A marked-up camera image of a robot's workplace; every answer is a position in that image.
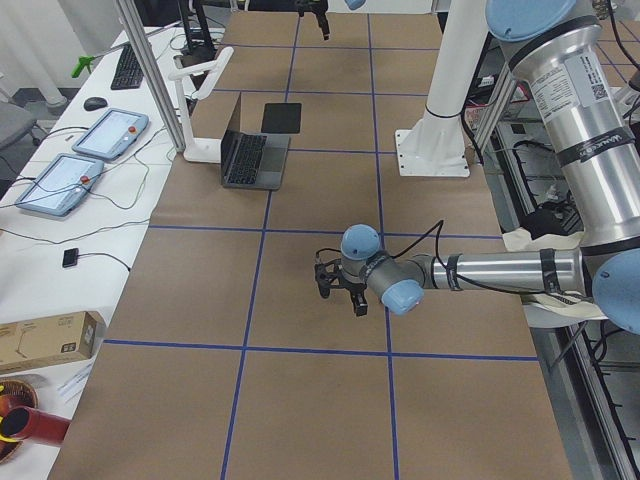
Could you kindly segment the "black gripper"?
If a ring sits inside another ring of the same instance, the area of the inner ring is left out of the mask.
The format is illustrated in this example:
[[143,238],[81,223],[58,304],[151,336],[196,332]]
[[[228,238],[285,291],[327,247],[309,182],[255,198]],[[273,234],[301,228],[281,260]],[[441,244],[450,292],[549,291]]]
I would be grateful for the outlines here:
[[349,291],[355,316],[365,316],[368,313],[368,303],[365,298],[367,286],[360,281],[354,282],[349,280],[343,273],[342,261],[340,259],[334,259],[333,263],[333,274],[337,279],[338,288]]

